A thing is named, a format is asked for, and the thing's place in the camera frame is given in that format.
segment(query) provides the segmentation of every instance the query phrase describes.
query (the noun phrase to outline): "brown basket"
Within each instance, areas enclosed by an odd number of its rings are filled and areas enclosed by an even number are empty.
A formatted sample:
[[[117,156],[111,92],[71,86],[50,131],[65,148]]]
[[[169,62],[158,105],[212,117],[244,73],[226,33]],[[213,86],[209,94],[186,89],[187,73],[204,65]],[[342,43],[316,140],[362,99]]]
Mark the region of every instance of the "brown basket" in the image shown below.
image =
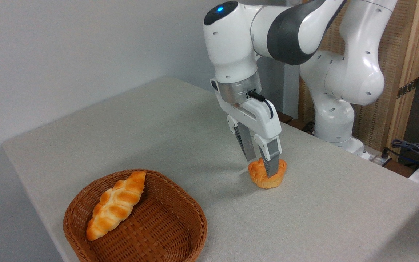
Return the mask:
[[[87,224],[101,194],[133,171],[97,179],[80,191],[65,211],[64,233],[80,261],[195,261],[206,240],[200,205],[176,183],[146,170],[145,189],[127,219],[116,229],[88,241]]]

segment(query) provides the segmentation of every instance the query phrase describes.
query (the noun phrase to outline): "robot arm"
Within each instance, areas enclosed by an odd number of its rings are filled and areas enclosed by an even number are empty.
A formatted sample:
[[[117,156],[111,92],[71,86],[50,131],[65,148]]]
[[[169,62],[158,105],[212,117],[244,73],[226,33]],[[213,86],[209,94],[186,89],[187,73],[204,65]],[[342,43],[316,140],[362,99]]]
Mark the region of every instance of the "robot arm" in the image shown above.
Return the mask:
[[[354,110],[383,92],[378,47],[397,0],[351,0],[339,33],[345,53],[318,51],[300,66],[315,106],[315,136],[366,158],[363,143],[351,136]]]
[[[258,94],[256,60],[267,56],[292,65],[308,61],[345,1],[312,0],[294,7],[230,1],[205,16],[206,47],[216,70],[211,85],[247,161],[255,157],[250,130],[255,133],[269,177],[278,171],[281,126],[273,104]]]

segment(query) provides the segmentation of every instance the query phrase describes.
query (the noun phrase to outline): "bread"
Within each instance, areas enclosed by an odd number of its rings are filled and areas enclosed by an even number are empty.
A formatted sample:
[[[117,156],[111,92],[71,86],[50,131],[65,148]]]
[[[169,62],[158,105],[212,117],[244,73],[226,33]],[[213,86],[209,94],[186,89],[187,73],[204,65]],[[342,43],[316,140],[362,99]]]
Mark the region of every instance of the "bread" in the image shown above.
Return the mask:
[[[119,180],[100,197],[88,222],[87,239],[96,240],[115,229],[132,212],[145,186],[145,171],[135,171],[126,180]]]
[[[263,159],[260,158],[258,161],[253,161],[248,165],[248,172],[250,173],[251,181],[264,189],[279,186],[284,178],[286,169],[287,163],[284,160],[279,159],[278,172],[268,178],[268,174],[266,174],[266,169],[264,168]]]

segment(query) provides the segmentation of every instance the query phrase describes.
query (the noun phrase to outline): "white wall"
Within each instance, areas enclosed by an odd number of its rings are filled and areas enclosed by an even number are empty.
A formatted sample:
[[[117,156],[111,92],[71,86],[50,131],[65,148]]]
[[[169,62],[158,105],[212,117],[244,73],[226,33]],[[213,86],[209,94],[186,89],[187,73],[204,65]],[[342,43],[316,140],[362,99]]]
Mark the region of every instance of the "white wall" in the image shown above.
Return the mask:
[[[2,142],[161,76],[210,88],[203,17],[220,2],[0,1],[0,261],[60,260]]]

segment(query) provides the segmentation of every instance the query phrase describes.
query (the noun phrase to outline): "gray tabletop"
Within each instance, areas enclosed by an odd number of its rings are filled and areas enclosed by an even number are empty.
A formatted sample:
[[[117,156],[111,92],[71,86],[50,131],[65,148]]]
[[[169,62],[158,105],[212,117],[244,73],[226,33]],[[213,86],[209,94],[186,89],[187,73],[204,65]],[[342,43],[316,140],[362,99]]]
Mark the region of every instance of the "gray tabletop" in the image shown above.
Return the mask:
[[[199,261],[419,261],[419,184],[282,124],[275,189],[248,163],[215,95],[162,78],[3,144],[65,261],[67,206],[91,181],[145,168],[203,208]]]

